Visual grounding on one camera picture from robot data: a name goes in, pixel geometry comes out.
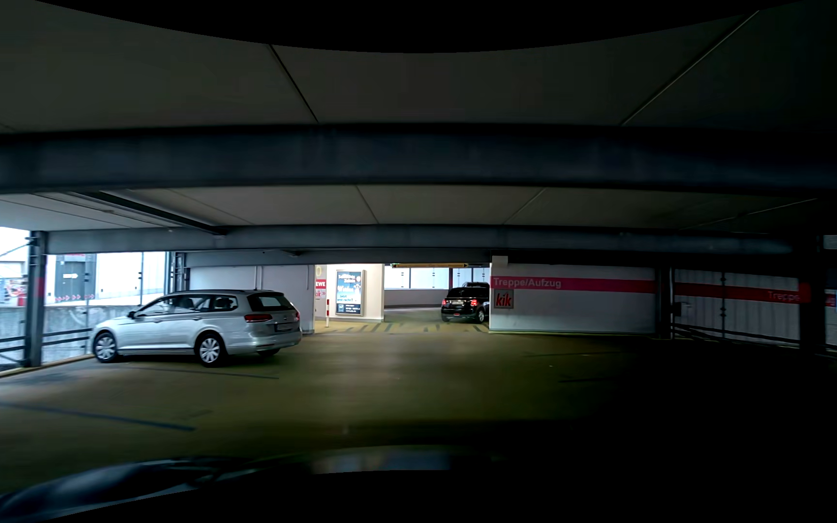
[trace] advertising poster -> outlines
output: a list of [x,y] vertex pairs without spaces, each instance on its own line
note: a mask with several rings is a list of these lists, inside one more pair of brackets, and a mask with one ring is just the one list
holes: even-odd
[[338,271],[336,312],[340,315],[360,315],[363,296],[364,271]]

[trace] parking space line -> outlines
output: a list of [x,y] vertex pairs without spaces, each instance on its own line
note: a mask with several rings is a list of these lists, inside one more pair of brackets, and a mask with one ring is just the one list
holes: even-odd
[[122,423],[134,423],[137,425],[146,425],[149,427],[156,427],[161,429],[171,429],[171,430],[181,430],[185,432],[192,432],[195,430],[195,427],[191,427],[188,425],[178,425],[176,423],[164,423],[164,422],[149,422],[147,420],[138,420],[135,418],[124,418],[122,416],[111,416],[109,414],[96,414],[94,412],[81,412],[79,410],[64,410],[64,409],[56,409],[53,407],[38,407],[35,405],[22,405],[20,403],[9,403],[6,401],[0,401],[0,407],[7,407],[10,409],[22,409],[22,410],[34,410],[37,412],[47,412],[49,414],[64,414],[67,416],[78,416],[81,418],[93,418],[96,420],[107,420],[110,422],[122,422]]
[[609,376],[607,378],[580,378],[579,380],[561,380],[558,384],[573,384],[575,382],[604,382],[606,380],[617,380],[620,376]]
[[214,370],[189,369],[158,369],[157,367],[124,367],[125,369],[159,370],[160,372],[191,372],[193,374],[217,374],[219,376],[240,376],[242,378],[261,378],[262,380],[279,380],[276,376],[262,376],[259,374],[240,374],[238,372],[215,372]]
[[557,353],[557,354],[526,354],[523,357],[541,357],[546,355],[588,355],[588,354],[627,354],[634,351],[600,351],[596,353]]

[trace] car tire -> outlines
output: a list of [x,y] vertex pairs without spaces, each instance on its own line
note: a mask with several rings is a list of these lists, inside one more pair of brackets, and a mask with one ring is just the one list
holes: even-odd
[[110,332],[99,332],[96,339],[92,341],[92,353],[99,360],[99,363],[115,363],[122,356],[118,353],[118,342]]
[[228,359],[228,350],[221,336],[205,332],[195,341],[195,355],[203,367],[221,367]]

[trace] red sign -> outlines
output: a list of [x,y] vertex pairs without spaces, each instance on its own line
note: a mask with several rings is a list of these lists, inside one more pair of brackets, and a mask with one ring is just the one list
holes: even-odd
[[323,300],[327,294],[328,280],[315,280],[315,300]]
[[[753,287],[732,287],[704,283],[675,283],[673,293],[677,296],[695,296],[700,298],[726,298],[727,300],[745,300],[747,302],[771,303],[809,303],[809,284],[801,283],[797,291],[777,291]],[[836,306],[834,294],[826,294],[826,307]]]
[[657,292],[654,280],[612,280],[602,278],[493,277],[493,289],[539,291]]

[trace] yellow floor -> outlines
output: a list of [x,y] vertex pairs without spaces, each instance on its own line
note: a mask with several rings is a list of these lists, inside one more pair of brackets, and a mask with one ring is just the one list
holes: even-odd
[[329,318],[329,325],[324,320],[316,320],[317,334],[426,334],[455,332],[489,332],[487,322],[476,323],[471,319],[455,318],[448,322],[441,319],[438,308],[387,309],[382,323],[352,321],[347,318],[338,320]]

